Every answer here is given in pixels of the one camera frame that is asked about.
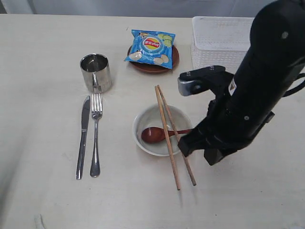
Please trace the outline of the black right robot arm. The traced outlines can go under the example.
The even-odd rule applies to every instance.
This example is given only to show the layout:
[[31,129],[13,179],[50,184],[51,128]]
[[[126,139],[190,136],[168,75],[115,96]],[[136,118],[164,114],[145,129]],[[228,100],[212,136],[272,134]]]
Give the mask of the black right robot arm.
[[203,150],[214,165],[255,139],[274,117],[272,109],[283,98],[304,88],[293,87],[304,78],[305,3],[276,0],[262,8],[250,29],[250,47],[236,73],[213,65],[181,73],[178,89],[190,96],[212,91],[206,117],[182,136],[184,156]]

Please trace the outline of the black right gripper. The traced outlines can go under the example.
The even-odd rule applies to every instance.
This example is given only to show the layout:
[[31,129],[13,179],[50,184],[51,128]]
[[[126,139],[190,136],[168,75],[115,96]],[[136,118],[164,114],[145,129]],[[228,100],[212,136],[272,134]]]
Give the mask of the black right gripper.
[[274,116],[275,99],[259,96],[220,95],[210,101],[207,116],[182,136],[178,147],[188,157],[204,150],[210,166],[247,147]]

